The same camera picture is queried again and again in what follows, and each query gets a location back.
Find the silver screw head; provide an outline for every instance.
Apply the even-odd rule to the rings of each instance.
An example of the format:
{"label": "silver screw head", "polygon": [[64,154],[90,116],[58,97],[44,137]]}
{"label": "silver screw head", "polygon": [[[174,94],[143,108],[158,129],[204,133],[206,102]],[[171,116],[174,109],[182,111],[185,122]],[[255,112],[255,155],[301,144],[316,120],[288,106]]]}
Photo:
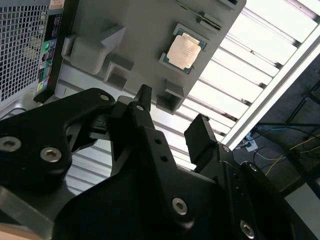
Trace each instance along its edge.
{"label": "silver screw head", "polygon": [[250,163],[249,166],[250,166],[250,168],[251,168],[253,171],[258,172],[258,169],[256,168],[255,165],[253,165],[253,164]]}
{"label": "silver screw head", "polygon": [[188,212],[188,207],[185,201],[183,201],[181,198],[176,197],[172,200],[172,207],[179,215],[186,215]]}
{"label": "silver screw head", "polygon": [[109,101],[110,100],[110,98],[108,96],[106,96],[106,95],[100,95],[100,98],[102,98],[105,101]]}
{"label": "silver screw head", "polygon": [[137,105],[136,108],[139,109],[139,110],[141,110],[141,111],[145,110],[144,107],[143,107],[143,106],[140,106],[140,105]]}
{"label": "silver screw head", "polygon": [[241,220],[240,221],[240,228],[241,231],[246,235],[248,239],[254,239],[255,238],[255,233],[254,230],[251,228],[251,226],[246,223],[245,221]]}
{"label": "silver screw head", "polygon": [[56,163],[61,159],[62,154],[59,149],[54,147],[45,147],[41,150],[40,157],[48,163]]}
{"label": "silver screw head", "polygon": [[230,152],[230,149],[229,149],[227,146],[223,145],[222,148],[223,148],[223,150],[225,150],[227,153]]}
{"label": "silver screw head", "polygon": [[0,151],[14,152],[21,147],[21,141],[14,136],[4,136],[0,138]]}

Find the metal mesh grille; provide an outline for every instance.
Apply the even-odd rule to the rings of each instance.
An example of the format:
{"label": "metal mesh grille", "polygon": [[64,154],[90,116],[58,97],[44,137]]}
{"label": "metal mesh grille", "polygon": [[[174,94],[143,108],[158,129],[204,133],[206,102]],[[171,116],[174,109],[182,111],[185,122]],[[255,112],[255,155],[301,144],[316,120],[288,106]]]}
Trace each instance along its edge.
{"label": "metal mesh grille", "polygon": [[0,102],[37,80],[48,7],[0,7]]}

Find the cpu processor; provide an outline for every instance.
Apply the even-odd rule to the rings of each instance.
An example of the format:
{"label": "cpu processor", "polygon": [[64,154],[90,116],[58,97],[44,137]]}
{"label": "cpu processor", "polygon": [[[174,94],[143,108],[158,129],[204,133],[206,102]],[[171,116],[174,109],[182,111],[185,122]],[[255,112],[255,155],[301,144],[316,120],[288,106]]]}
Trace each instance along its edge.
{"label": "cpu processor", "polygon": [[168,52],[162,54],[160,63],[188,75],[199,53],[204,50],[208,41],[180,23],[173,34],[175,38]]}

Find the black mechanical linkage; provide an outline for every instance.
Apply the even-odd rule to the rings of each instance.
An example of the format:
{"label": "black mechanical linkage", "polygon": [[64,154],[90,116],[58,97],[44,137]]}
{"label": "black mechanical linkage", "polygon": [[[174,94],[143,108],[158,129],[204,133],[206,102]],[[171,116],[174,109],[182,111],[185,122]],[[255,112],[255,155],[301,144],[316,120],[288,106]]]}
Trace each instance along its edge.
{"label": "black mechanical linkage", "polygon": [[185,132],[195,171],[177,166],[153,124],[151,92],[143,85],[116,102],[89,89],[0,121],[0,184],[53,192],[73,153],[110,140],[111,177],[64,206],[53,240],[316,240],[257,166],[217,142],[208,117]]}

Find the power outlet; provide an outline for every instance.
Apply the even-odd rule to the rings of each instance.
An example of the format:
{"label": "power outlet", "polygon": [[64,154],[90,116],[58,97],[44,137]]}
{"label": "power outlet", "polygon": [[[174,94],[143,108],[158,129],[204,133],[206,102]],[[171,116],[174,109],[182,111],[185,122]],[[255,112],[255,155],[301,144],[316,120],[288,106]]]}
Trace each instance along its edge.
{"label": "power outlet", "polygon": [[246,145],[246,147],[245,147],[248,152],[252,152],[252,151],[258,149],[258,145],[257,145],[256,141],[253,140],[253,138],[251,137],[251,134],[250,134],[250,133],[248,133],[248,134],[245,136],[245,138],[248,140],[247,145]]}

